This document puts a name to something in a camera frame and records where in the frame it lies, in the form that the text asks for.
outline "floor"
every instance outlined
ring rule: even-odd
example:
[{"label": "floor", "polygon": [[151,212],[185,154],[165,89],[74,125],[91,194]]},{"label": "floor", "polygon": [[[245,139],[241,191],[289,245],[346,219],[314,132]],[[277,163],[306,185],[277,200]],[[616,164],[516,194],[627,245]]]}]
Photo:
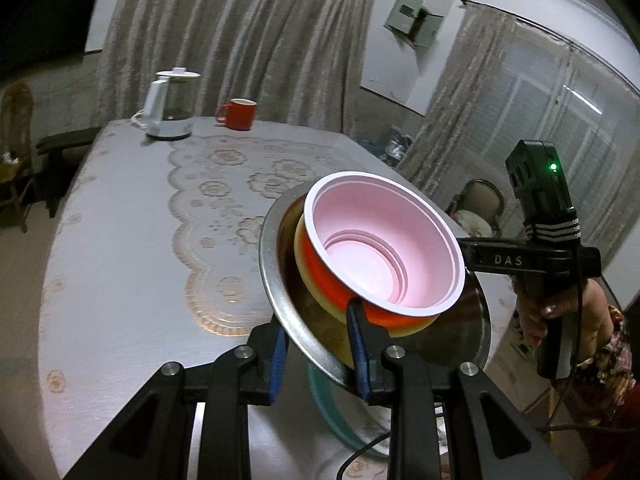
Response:
[{"label": "floor", "polygon": [[[38,386],[38,317],[40,292],[57,220],[49,219],[43,202],[28,217],[28,232],[15,224],[13,211],[0,210],[0,478],[58,479],[42,431]],[[514,344],[513,333],[502,342],[487,369],[514,405],[530,405],[548,383],[537,377]],[[546,405],[538,408],[544,418]],[[568,422],[561,412],[556,422]],[[553,448],[574,478],[588,470],[584,446],[572,432],[556,433]],[[9,467],[10,472],[3,471]]]}]

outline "silver screw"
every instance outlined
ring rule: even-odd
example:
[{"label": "silver screw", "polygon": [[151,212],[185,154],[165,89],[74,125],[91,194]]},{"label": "silver screw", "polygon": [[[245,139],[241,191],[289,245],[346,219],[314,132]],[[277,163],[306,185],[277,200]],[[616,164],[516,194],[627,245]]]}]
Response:
[{"label": "silver screw", "polygon": [[247,359],[254,354],[254,349],[247,345],[240,345],[234,351],[238,359]]},{"label": "silver screw", "polygon": [[400,359],[404,357],[404,348],[399,345],[391,345],[386,349],[386,355],[392,359]]},{"label": "silver screw", "polygon": [[466,361],[460,365],[460,371],[468,376],[473,376],[478,373],[478,366],[475,363]]},{"label": "silver screw", "polygon": [[160,368],[162,375],[175,375],[180,371],[180,363],[175,361],[169,361],[168,363],[164,363],[162,368]]}]

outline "curtain rod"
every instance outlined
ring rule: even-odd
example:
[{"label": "curtain rod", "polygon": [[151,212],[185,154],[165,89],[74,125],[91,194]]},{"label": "curtain rod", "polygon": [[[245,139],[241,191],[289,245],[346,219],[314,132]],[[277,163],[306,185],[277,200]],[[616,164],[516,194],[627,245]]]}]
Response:
[{"label": "curtain rod", "polygon": [[568,37],[563,36],[562,34],[560,34],[559,32],[556,32],[555,30],[545,27],[544,25],[541,25],[540,23],[537,22],[532,22],[531,20],[528,20],[527,18],[525,18],[524,16],[521,16],[519,14],[516,14],[515,12],[509,12],[508,10],[504,10],[501,9],[500,7],[494,7],[492,5],[487,5],[484,4],[482,2],[475,2],[473,0],[460,0],[462,2],[463,5],[466,4],[476,4],[476,5],[482,5],[485,7],[491,7],[492,9],[495,10],[500,10],[500,12],[504,12],[505,14],[508,14],[510,16],[515,16],[520,22],[526,23],[527,25],[530,25],[531,27],[535,27],[539,30],[542,30],[543,32],[546,32],[547,34],[549,34],[550,36],[554,36],[556,39],[558,40],[562,40],[562,41],[566,41],[570,46],[574,47],[574,48],[579,48],[580,50],[585,51],[587,54],[589,54],[589,56],[594,57],[595,59],[597,59],[599,62],[601,62],[605,67],[607,67],[609,70],[611,70],[616,76],[618,76],[620,79],[622,79],[622,81],[624,81],[629,87],[631,87],[631,89],[638,95],[640,96],[640,89],[638,89],[638,87],[633,84],[628,77],[626,77],[622,72],[620,72],[620,70],[618,70],[616,67],[614,67],[613,65],[611,65],[611,63],[609,63],[609,61],[603,59],[602,57],[600,57],[598,54],[596,54],[593,50],[590,50],[588,47],[583,46],[580,43],[576,43],[574,40],[570,40]]}]

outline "electrical box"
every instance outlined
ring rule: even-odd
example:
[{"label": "electrical box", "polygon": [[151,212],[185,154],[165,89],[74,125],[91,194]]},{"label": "electrical box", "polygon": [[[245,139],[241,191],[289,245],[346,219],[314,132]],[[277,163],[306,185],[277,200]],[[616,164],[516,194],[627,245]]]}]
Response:
[{"label": "electrical box", "polygon": [[429,48],[436,38],[444,16],[430,14],[422,0],[396,0],[385,28],[405,40],[412,48]]},{"label": "electrical box", "polygon": [[386,19],[385,27],[392,32],[400,31],[408,34],[418,17],[422,0],[396,0],[396,4]]}]

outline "person's arm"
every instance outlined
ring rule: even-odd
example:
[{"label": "person's arm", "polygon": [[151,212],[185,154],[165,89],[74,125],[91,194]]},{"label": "person's arm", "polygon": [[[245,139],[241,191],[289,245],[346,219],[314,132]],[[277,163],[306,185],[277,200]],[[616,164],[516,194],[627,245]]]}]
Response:
[{"label": "person's arm", "polygon": [[[577,290],[572,288],[537,303],[514,282],[520,325],[527,343],[537,347],[546,337],[546,320],[577,311]],[[582,337],[578,367],[569,391],[574,410],[591,423],[608,423],[622,406],[635,381],[625,319],[609,306],[600,285],[585,282],[582,295]]]}]

